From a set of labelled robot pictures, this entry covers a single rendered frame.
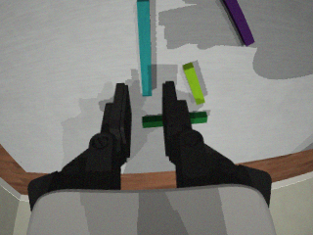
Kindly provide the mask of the turquoise rod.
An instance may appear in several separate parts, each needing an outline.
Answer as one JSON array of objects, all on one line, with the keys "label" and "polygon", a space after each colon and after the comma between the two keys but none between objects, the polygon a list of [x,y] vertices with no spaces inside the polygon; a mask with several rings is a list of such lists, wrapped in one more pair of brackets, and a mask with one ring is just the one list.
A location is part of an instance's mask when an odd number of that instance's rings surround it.
[{"label": "turquoise rod", "polygon": [[139,50],[143,97],[152,96],[150,0],[137,0]]}]

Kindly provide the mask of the purple rod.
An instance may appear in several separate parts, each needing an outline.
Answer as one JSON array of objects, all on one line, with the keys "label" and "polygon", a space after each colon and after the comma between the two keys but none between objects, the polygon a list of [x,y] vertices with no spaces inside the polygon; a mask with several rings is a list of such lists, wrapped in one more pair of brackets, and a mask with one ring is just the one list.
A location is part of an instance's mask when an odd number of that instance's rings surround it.
[{"label": "purple rod", "polygon": [[237,0],[222,0],[222,1],[225,4],[245,46],[254,43],[253,36],[251,34],[251,31],[246,22],[246,18],[241,10],[238,1]]}]

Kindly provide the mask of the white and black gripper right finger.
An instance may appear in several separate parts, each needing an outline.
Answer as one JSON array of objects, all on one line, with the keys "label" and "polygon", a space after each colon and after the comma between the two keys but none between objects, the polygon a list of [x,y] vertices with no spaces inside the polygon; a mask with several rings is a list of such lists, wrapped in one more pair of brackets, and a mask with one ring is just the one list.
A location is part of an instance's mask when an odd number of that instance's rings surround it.
[{"label": "white and black gripper right finger", "polygon": [[235,165],[204,144],[202,135],[192,128],[186,100],[177,100],[174,81],[162,84],[162,123],[165,155],[175,165],[177,188],[243,184],[261,192],[269,208],[270,174]]}]

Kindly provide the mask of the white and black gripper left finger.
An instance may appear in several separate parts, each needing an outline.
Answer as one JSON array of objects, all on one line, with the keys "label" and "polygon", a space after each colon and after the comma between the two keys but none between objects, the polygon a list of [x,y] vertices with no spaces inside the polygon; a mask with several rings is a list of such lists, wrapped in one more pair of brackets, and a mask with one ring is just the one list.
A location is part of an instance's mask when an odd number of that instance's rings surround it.
[{"label": "white and black gripper left finger", "polygon": [[30,210],[40,196],[50,191],[121,190],[121,166],[130,158],[131,122],[128,85],[117,83],[113,103],[105,105],[101,132],[90,139],[89,148],[61,171],[29,182],[27,192]]}]

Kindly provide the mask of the lime green rod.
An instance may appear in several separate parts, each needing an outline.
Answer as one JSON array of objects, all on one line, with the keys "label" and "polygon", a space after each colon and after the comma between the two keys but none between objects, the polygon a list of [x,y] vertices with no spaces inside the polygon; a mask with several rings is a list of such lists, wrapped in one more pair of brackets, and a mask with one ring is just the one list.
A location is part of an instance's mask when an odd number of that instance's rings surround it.
[{"label": "lime green rod", "polygon": [[193,64],[189,63],[186,65],[183,65],[183,69],[184,69],[185,75],[187,76],[188,82],[192,89],[197,105],[205,103]]}]

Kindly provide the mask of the dark green rod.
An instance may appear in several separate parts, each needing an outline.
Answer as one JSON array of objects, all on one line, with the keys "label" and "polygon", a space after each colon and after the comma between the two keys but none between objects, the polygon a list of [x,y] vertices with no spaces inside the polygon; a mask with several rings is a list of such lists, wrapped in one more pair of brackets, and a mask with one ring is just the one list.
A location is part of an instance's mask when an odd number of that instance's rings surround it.
[{"label": "dark green rod", "polygon": [[[206,112],[189,113],[191,118],[191,123],[206,123],[207,114]],[[142,117],[143,128],[148,127],[161,127],[162,126],[162,116],[150,116]]]}]

